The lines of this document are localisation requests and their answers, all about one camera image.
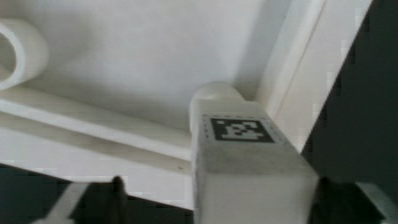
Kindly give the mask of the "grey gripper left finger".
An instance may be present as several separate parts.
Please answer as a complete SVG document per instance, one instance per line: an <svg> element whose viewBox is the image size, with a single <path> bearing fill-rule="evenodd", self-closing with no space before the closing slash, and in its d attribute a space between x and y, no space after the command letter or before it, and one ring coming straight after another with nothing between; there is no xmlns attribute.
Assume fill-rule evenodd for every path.
<svg viewBox="0 0 398 224"><path fill-rule="evenodd" d="M126 207L127 195L118 176L110 182L72 182L33 224L127 224Z"/></svg>

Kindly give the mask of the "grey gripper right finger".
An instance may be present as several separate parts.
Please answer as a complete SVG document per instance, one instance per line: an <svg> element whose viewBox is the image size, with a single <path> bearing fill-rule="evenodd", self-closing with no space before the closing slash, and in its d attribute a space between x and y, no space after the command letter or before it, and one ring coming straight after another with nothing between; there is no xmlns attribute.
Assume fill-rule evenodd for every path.
<svg viewBox="0 0 398 224"><path fill-rule="evenodd" d="M374 184L319 179L314 224L398 224L398 205Z"/></svg>

